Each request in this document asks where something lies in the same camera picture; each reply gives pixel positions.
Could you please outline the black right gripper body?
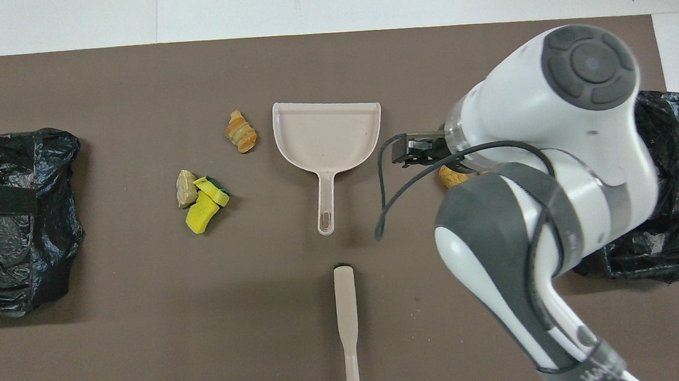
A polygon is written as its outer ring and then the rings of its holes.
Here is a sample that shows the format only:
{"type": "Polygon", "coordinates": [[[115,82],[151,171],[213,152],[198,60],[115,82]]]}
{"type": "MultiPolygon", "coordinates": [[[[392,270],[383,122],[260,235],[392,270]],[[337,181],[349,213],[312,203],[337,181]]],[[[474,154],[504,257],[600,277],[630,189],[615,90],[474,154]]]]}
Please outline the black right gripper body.
{"type": "Polygon", "coordinates": [[[451,155],[442,129],[432,132],[399,134],[392,145],[392,163],[407,166],[432,166],[451,155]]]}

